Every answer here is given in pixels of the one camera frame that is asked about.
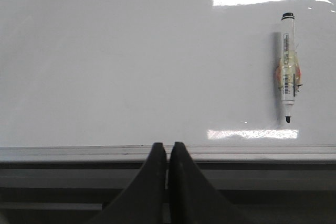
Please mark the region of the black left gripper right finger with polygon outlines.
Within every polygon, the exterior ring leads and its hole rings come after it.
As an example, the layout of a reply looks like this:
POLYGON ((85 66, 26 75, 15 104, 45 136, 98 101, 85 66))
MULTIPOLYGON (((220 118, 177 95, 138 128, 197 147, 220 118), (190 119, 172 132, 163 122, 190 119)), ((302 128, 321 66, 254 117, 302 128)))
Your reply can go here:
POLYGON ((170 155, 168 189, 172 223, 247 222, 205 178, 182 142, 174 144, 170 155))

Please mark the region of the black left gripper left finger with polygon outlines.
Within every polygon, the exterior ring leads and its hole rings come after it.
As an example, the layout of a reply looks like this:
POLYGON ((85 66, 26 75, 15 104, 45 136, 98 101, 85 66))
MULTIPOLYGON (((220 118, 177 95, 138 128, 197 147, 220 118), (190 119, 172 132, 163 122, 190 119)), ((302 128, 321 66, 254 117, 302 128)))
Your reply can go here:
POLYGON ((89 223, 162 223, 166 152, 154 143, 131 184, 89 223))

